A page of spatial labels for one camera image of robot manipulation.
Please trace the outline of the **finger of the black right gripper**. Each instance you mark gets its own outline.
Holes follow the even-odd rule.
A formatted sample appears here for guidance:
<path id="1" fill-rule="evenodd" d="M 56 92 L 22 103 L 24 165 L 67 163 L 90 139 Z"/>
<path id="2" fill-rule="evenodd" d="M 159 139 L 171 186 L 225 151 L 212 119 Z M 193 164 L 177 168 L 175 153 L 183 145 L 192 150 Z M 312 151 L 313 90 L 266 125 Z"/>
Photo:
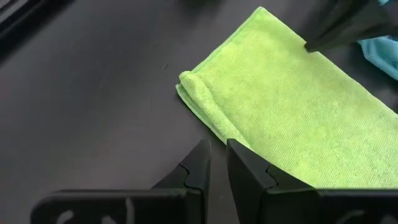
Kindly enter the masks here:
<path id="1" fill-rule="evenodd" d="M 398 35 L 398 0 L 329 0 L 304 47 L 318 52 L 385 35 Z"/>

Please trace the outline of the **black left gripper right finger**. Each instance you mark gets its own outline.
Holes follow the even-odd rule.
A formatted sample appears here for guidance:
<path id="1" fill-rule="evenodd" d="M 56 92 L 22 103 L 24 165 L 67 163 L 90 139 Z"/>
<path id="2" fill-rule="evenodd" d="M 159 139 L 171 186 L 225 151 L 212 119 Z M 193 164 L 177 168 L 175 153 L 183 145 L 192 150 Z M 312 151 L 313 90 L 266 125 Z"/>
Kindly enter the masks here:
<path id="1" fill-rule="evenodd" d="M 313 187 L 235 139 L 227 140 L 226 149 L 240 224 L 316 224 Z"/>

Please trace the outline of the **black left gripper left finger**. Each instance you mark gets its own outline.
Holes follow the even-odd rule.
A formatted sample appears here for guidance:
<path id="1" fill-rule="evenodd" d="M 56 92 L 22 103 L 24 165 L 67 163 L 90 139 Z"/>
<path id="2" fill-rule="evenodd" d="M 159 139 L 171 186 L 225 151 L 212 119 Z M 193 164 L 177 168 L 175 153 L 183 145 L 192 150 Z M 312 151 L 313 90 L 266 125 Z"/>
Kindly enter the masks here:
<path id="1" fill-rule="evenodd" d="M 202 139 L 153 189 L 186 191 L 183 224 L 207 224 L 211 143 Z"/>

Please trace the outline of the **teal microfiber towel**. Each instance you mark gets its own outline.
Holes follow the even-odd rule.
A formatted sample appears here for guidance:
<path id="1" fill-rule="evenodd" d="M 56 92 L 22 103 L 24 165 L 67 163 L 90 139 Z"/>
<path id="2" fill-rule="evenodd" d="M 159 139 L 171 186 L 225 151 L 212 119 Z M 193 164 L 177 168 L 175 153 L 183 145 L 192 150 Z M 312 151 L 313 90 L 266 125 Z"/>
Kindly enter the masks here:
<path id="1" fill-rule="evenodd" d="M 359 40 L 364 58 L 398 81 L 398 37 L 391 35 Z"/>

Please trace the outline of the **green microfiber towel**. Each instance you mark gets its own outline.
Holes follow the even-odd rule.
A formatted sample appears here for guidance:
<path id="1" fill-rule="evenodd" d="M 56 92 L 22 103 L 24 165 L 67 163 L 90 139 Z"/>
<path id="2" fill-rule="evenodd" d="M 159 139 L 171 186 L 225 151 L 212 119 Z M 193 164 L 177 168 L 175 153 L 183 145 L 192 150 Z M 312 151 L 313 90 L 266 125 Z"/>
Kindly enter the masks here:
<path id="1" fill-rule="evenodd" d="M 176 91 L 220 140 L 314 187 L 398 189 L 398 114 L 304 43 L 259 7 Z"/>

